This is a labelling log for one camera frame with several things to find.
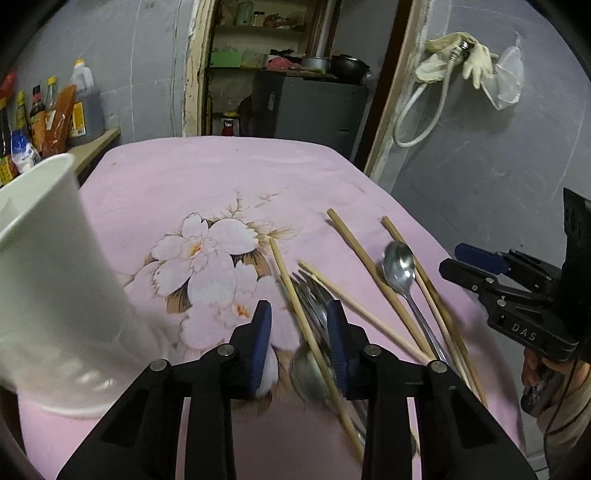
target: orange package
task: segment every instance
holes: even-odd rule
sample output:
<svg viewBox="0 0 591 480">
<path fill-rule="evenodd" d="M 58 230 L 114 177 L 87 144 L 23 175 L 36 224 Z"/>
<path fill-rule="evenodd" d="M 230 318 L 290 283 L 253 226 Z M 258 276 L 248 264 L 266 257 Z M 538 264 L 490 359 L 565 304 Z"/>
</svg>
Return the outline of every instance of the orange package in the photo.
<svg viewBox="0 0 591 480">
<path fill-rule="evenodd" d="M 76 85 L 68 85 L 60 92 L 56 102 L 56 115 L 51 129 L 45 133 L 43 142 L 43 158 L 51 157 L 66 151 L 66 139 L 70 131 L 70 120 L 74 109 Z"/>
</svg>

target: wire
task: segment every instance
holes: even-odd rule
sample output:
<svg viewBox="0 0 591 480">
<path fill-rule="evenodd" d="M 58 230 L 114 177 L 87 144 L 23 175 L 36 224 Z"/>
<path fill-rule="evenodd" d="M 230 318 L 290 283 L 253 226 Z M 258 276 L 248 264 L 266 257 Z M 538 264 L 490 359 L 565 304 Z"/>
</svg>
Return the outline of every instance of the wire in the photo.
<svg viewBox="0 0 591 480">
<path fill-rule="evenodd" d="M 170 74 L 170 123 L 173 126 L 173 136 L 177 136 L 177 128 L 174 124 L 174 74 L 177 69 L 177 31 L 178 15 L 181 10 L 183 0 L 178 0 L 177 11 L 174 15 L 174 33 L 173 33 L 173 69 Z"/>
<path fill-rule="evenodd" d="M 394 126 L 394 141 L 396 142 L 396 144 L 399 147 L 402 147 L 402 148 L 412 147 L 413 145 L 416 145 L 419 142 L 422 142 L 427 137 L 427 135 L 430 134 L 431 131 L 433 131 L 433 129 L 437 125 L 437 122 L 439 121 L 439 117 L 441 117 L 441 112 L 443 112 L 443 107 L 445 106 L 445 101 L 447 100 L 447 92 L 449 90 L 449 80 L 452 76 L 452 70 L 453 70 L 455 64 L 456 64 L 455 58 L 450 59 L 447 62 L 447 68 L 445 71 L 445 75 L 443 77 L 443 85 L 441 87 L 441 97 L 439 98 L 439 105 L 437 107 L 437 110 L 435 111 L 435 115 L 433 116 L 433 120 L 431 120 L 431 123 L 423 131 L 423 133 L 421 133 L 419 136 L 413 138 L 412 140 L 410 140 L 408 142 L 403 142 L 400 138 L 400 136 L 401 136 L 400 129 L 402 128 L 402 124 L 404 123 L 404 119 L 406 118 L 411 107 L 415 104 L 415 102 L 419 99 L 419 97 L 423 94 L 423 92 L 427 88 L 427 84 L 422 83 L 415 90 L 415 92 L 413 93 L 413 96 L 410 97 L 410 100 L 407 102 L 407 104 L 402 109 L 400 116 L 396 120 L 396 125 Z"/>
<path fill-rule="evenodd" d="M 563 390 L 562 394 L 560 395 L 560 400 L 558 401 L 558 404 L 556 405 L 556 410 L 554 411 L 554 414 L 552 415 L 552 418 L 550 419 L 550 423 L 548 424 L 548 426 L 546 427 L 546 430 L 544 431 L 544 456 L 546 457 L 546 462 L 548 462 L 548 452 L 547 452 L 548 435 L 550 435 L 550 429 L 552 428 L 552 425 L 554 424 L 554 421 L 556 420 L 556 417 L 558 416 L 558 413 L 560 412 L 560 409 L 562 408 L 562 404 L 564 403 L 564 399 L 566 398 L 566 395 L 568 394 L 570 384 L 573 381 L 574 373 L 577 369 L 578 364 L 579 364 L 579 357 L 576 357 L 573 362 L 573 367 L 570 369 L 569 379 L 566 381 L 566 385 L 564 386 L 564 390 Z"/>
</svg>

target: refrigerator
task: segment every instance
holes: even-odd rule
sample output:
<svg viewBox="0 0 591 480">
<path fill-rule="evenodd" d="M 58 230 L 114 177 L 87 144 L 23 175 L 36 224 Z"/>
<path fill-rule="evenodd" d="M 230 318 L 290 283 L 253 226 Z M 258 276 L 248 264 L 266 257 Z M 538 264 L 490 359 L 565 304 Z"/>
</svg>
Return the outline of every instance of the refrigerator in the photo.
<svg viewBox="0 0 591 480">
<path fill-rule="evenodd" d="M 325 145 L 349 158 L 366 99 L 363 85 L 260 70 L 252 91 L 251 136 Z"/>
</svg>

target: black pot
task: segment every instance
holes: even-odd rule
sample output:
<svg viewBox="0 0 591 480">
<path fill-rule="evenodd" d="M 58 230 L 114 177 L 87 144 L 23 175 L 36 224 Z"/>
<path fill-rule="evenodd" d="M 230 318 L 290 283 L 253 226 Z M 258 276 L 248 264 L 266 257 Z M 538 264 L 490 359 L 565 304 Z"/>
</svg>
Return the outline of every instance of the black pot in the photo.
<svg viewBox="0 0 591 480">
<path fill-rule="evenodd" d="M 350 55 L 333 55 L 330 58 L 330 72 L 346 83 L 359 85 L 369 65 Z"/>
</svg>

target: bottle label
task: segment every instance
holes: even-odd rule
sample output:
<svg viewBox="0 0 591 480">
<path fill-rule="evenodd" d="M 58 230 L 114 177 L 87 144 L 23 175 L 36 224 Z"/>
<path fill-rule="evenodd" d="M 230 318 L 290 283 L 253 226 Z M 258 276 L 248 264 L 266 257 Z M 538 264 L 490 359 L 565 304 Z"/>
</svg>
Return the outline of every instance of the bottle label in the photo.
<svg viewBox="0 0 591 480">
<path fill-rule="evenodd" d="M 53 118 L 56 115 L 56 111 L 52 110 L 45 116 L 45 130 L 51 130 L 51 126 L 53 125 Z"/>
<path fill-rule="evenodd" d="M 2 185 L 6 185 L 15 176 L 16 175 L 12 169 L 12 160 L 10 159 L 10 155 L 0 157 L 0 183 L 2 183 Z"/>
<path fill-rule="evenodd" d="M 27 127 L 27 114 L 25 113 L 25 109 L 22 106 L 19 106 L 17 109 L 17 130 L 21 128 Z"/>
<path fill-rule="evenodd" d="M 43 150 L 43 142 L 45 141 L 45 128 L 45 112 L 39 112 L 31 117 L 33 146 L 38 152 Z"/>
<path fill-rule="evenodd" d="M 77 138 L 82 135 L 86 135 L 86 125 L 84 123 L 84 109 L 82 108 L 82 102 L 78 102 L 74 104 L 68 137 Z"/>
</svg>

